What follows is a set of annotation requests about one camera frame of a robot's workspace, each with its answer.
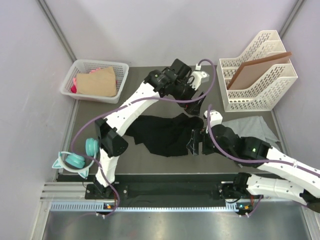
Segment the black daisy print t-shirt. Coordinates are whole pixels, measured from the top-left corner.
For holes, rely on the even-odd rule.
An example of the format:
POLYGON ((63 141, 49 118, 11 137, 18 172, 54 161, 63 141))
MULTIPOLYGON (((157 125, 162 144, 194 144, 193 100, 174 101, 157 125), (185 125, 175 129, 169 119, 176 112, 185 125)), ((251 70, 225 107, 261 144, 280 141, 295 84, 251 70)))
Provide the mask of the black daisy print t-shirt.
POLYGON ((188 155, 192 130, 204 127, 204 121, 181 113, 173 118, 140 115, 126 130, 136 145, 144 144, 151 154, 163 157, 188 155))

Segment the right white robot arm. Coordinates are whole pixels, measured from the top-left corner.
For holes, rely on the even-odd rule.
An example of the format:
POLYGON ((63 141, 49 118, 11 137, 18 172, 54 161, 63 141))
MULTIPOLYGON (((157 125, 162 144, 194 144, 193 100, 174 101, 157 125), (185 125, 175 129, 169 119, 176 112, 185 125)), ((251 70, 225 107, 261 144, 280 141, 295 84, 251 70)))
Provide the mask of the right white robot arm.
POLYGON ((213 153, 234 162, 277 175, 277 178, 238 173, 233 182, 220 187, 220 196, 227 199, 244 199, 250 196, 282 198, 320 211, 320 171, 282 153, 269 143, 256 137, 240 137, 221 124, 210 130, 195 129, 186 147, 198 155, 213 153))

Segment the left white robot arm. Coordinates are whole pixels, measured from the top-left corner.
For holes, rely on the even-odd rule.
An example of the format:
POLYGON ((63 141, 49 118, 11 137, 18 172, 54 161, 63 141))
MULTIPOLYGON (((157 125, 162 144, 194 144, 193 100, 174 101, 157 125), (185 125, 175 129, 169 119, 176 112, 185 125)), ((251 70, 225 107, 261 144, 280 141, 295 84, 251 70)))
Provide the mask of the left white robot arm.
POLYGON ((138 89, 113 113, 97 119, 94 124, 98 136, 100 167, 95 175, 96 192, 102 198, 109 198, 114 191, 115 170, 119 156, 128 148, 123 138, 130 125, 151 105, 172 96, 185 110, 200 103, 204 94, 193 98, 202 83, 209 80, 209 74, 196 65, 192 70, 179 59, 170 67, 151 71, 138 89))

